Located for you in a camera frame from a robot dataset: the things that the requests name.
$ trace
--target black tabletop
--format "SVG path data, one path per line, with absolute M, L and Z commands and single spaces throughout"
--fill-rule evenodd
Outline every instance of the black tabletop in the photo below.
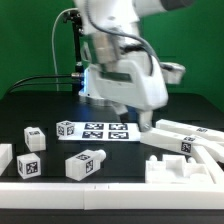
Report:
M 136 122 L 129 108 L 130 122 Z M 224 113 L 195 94 L 170 94 L 166 107 L 156 110 L 152 124 L 160 119 L 224 130 Z M 86 149 L 104 149 L 107 158 L 101 169 L 81 183 L 144 183 L 145 160 L 150 155 L 173 154 L 139 142 L 59 141 L 56 123 L 119 122 L 111 107 L 79 102 L 70 92 L 22 91 L 0 101 L 0 143 L 13 144 L 13 160 L 0 182 L 77 183 L 65 177 L 65 160 Z M 16 156 L 29 153 L 24 141 L 26 127 L 39 127 L 46 135 L 46 151 L 36 152 L 41 159 L 40 177 L 23 180 L 17 173 Z M 2 223 L 224 223 L 224 211 L 195 210 L 0 210 Z

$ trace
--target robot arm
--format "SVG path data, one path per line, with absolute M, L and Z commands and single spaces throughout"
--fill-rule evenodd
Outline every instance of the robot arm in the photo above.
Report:
M 94 51 L 86 45 L 90 66 L 81 96 L 109 100 L 122 117 L 124 105 L 136 108 L 139 127 L 151 127 L 154 109 L 165 106 L 165 81 L 178 82 L 183 66 L 161 63 L 150 44 L 140 37 L 139 16 L 191 5 L 193 0 L 75 0 L 81 12 L 84 34 L 90 36 Z

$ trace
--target white cube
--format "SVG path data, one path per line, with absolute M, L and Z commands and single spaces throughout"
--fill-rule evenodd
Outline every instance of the white cube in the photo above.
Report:
M 12 160 L 12 145 L 0 144 L 0 176 Z
M 40 176 L 40 158 L 34 153 L 17 156 L 17 169 L 23 179 Z
M 56 124 L 57 136 L 71 136 L 75 134 L 75 124 L 71 121 L 62 121 Z
M 31 152 L 46 150 L 45 135 L 40 128 L 28 127 L 24 129 L 24 137 L 26 145 Z
M 66 176 L 80 181 L 100 169 L 100 163 L 106 158 L 103 150 L 85 150 L 65 161 Z

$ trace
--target white rectangular block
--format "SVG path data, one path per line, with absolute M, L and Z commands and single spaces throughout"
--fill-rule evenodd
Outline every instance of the white rectangular block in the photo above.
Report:
M 224 142 L 223 132 L 208 128 L 182 124 L 163 119 L 156 122 L 156 128 L 183 135 L 198 135 L 210 141 L 221 142 L 221 144 Z
M 83 184 L 0 183 L 0 208 L 84 209 Z
M 192 157 L 203 163 L 216 184 L 224 184 L 224 172 L 203 146 L 194 146 Z
M 140 142 L 189 156 L 192 155 L 193 146 L 204 146 L 215 161 L 224 163 L 224 147 L 203 138 L 152 128 L 141 133 Z
M 18 173 L 23 179 L 41 175 L 40 158 L 35 153 L 17 156 Z
M 85 209 L 224 209 L 223 187 L 215 184 L 97 186 L 85 189 Z
M 12 145 L 0 144 L 0 176 L 12 160 Z
M 40 128 L 24 129 L 25 143 L 31 152 L 46 150 L 46 139 Z

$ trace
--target green backdrop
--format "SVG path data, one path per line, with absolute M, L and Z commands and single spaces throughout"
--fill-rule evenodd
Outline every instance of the green backdrop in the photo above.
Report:
M 0 97 L 20 79 L 54 73 L 52 27 L 57 15 L 72 6 L 72 0 L 0 1 Z M 161 61 L 187 68 L 181 85 L 168 86 L 169 92 L 201 94 L 222 111 L 223 12 L 223 0 L 197 0 L 190 8 L 148 16 L 140 24 Z M 71 24 L 60 22 L 55 38 L 59 73 L 71 73 L 75 66 Z

